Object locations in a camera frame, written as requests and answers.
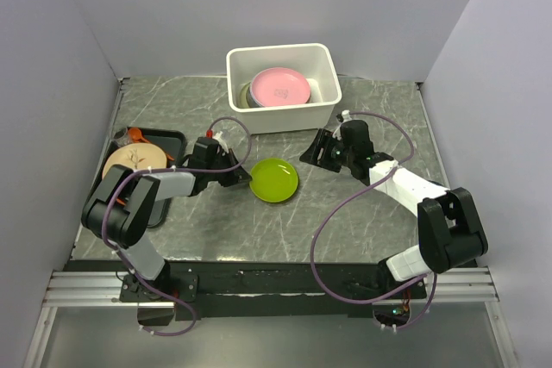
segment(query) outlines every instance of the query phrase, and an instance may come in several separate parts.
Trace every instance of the table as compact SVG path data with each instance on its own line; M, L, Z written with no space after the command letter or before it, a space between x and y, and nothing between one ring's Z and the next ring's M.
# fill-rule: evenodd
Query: table
M334 115L344 109L367 109L391 117L409 133L417 148L416 156L405 166L423 178L444 181L415 83L358 78L340 78L340 83L343 99ZM127 125L176 129L190 142L188 152L213 119L231 115L226 78L222 77L129 78L122 83L122 93L114 129ZM337 126L334 115L330 129ZM367 117L367 121L376 151L396 159L408 153L408 144L395 127L376 118ZM221 126L239 158L246 148L240 127L231 122ZM315 133L255 135L244 164L250 171L260 159L288 160L300 180L292 200L264 203L246 185L224 189L211 183L198 196L173 199L165 223L148 230L159 252L173 260L308 261L311 236L319 223L341 200L363 187L346 169L336 174L299 162ZM317 261L376 263L416 243L416 218L390 197L371 191L329 222L317 244ZM112 256L101 240L84 229L72 258Z

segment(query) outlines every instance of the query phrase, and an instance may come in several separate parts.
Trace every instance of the green bowl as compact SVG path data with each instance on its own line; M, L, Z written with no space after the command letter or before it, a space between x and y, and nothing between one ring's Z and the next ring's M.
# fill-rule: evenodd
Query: green bowl
M263 202L281 203L293 196L299 176L293 165L283 159L263 159L251 170L251 191Z

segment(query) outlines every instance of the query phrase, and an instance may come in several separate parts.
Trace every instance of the black tray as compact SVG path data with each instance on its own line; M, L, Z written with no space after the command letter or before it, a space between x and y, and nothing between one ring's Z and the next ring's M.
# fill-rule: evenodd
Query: black tray
M140 130L146 140L150 141L152 144L155 144L165 153L171 155L174 158L174 161L171 161L169 159L167 160L167 166L182 166L186 149L186 138L184 137L184 134L182 134L180 131L171 131L167 129L140 128ZM108 146L107 152L105 153L105 157L102 161L102 167L100 168L99 173L94 179L94 184L92 185L90 196L102 181L102 170L104 169L107 158L117 148L118 147L115 145L115 143L113 143L113 141ZM166 219L166 214L168 213L170 204L171 199L159 200L154 204L152 214L149 216L149 221L147 222L147 226L149 228L156 228L163 223L163 221Z

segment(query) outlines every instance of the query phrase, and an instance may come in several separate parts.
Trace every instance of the gray marble surface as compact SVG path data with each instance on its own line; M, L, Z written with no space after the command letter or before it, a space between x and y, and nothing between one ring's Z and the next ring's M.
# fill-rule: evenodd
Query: gray marble surface
M442 182L442 172L428 129L419 92L413 82L341 79L344 109L369 109L396 120L417 147L406 167ZM211 120L231 115L226 78L131 78L124 81L115 128L134 125L176 129L193 142ZM392 125L368 119L376 151L396 159L408 144ZM335 128L335 117L329 127ZM222 122L238 157L246 140L239 127ZM299 162L315 130L263 134L253 138L245 163L249 171L260 159L281 157L299 175L298 193L283 204L258 200L247 185L224 189L216 183L195 197L172 200L165 223L148 230L154 245L168 259L297 261L309 259L311 237L322 219L341 200L363 186L344 169L340 174ZM391 198L368 192L341 209L326 226L317 244L317 261L377 262L417 243L416 218ZM110 251L83 230L74 259L111 259Z

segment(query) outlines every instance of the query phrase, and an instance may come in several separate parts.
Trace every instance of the plate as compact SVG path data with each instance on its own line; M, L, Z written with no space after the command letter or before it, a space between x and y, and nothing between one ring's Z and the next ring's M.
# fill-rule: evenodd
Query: plate
M311 86L306 78L289 68L259 72L251 82L251 97L261 107L281 107L308 103Z
M147 144L145 142L129 144L115 150L105 161L102 178L105 177L105 174L115 164L124 165L133 170L145 170L148 167L165 168L166 155L163 150L154 144Z
M299 177L293 165L283 159L263 159L251 169L251 191L263 202L281 203L293 196Z

